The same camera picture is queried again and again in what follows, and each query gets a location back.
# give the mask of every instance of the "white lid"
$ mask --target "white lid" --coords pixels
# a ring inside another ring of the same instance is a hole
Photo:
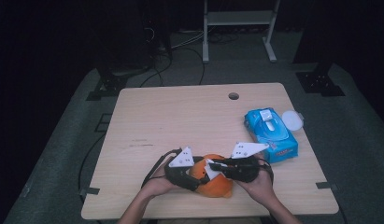
[[[294,110],[285,111],[282,114],[282,121],[290,131],[297,131],[303,127],[301,115]]]

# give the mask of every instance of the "orange object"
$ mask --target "orange object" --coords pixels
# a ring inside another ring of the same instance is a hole
[[[206,175],[206,159],[223,160],[224,157],[216,154],[204,156],[204,160],[197,162],[189,171],[189,175],[201,179]],[[217,175],[204,185],[200,185],[196,192],[210,198],[230,198],[232,196],[233,180],[227,179],[224,175]]]

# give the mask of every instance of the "floor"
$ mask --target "floor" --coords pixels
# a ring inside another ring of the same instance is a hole
[[[223,35],[210,44],[210,62],[201,62],[201,41],[174,50],[170,63],[158,56],[156,69],[131,77],[126,88],[280,82],[294,108],[305,118],[304,129],[343,213],[298,216],[304,223],[384,223],[384,123],[346,71],[333,65],[332,81],[345,96],[305,93],[295,75],[315,64],[292,64],[301,32],[273,34],[277,62],[265,53],[264,34]],[[172,34],[175,46],[192,34]],[[5,223],[93,223],[84,220],[83,190],[89,187],[103,144],[103,132],[116,97],[86,101],[99,81],[92,70],[80,83],[18,201]],[[101,220],[114,223],[116,220]]]

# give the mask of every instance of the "wooden table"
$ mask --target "wooden table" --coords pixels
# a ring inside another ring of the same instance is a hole
[[[229,94],[238,94],[237,100]],[[244,115],[273,107],[280,115],[293,109],[279,83],[160,87],[122,90],[81,214],[86,219],[119,218],[137,194],[153,164],[167,151],[189,146],[194,156],[230,157],[237,141],[251,142]],[[293,133],[299,157],[272,164],[274,189],[294,214],[338,211],[305,131]],[[229,199],[206,198],[185,189],[152,200],[144,218],[255,217],[267,210],[236,183]]]

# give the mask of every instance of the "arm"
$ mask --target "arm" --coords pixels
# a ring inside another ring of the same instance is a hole
[[[262,159],[262,155],[257,154],[257,158]],[[258,177],[254,179],[252,182],[244,183],[240,181],[236,181],[238,185],[240,185],[249,196],[263,205],[270,214],[278,221],[280,224],[299,224],[302,223],[297,217],[295,217],[277,198],[273,190],[273,182],[270,178],[270,174],[261,169]]]
[[[146,207],[154,197],[165,194],[171,189],[178,187],[165,178],[164,166],[161,165],[146,185],[136,194],[133,201],[128,205],[118,224],[136,224],[145,214]]]

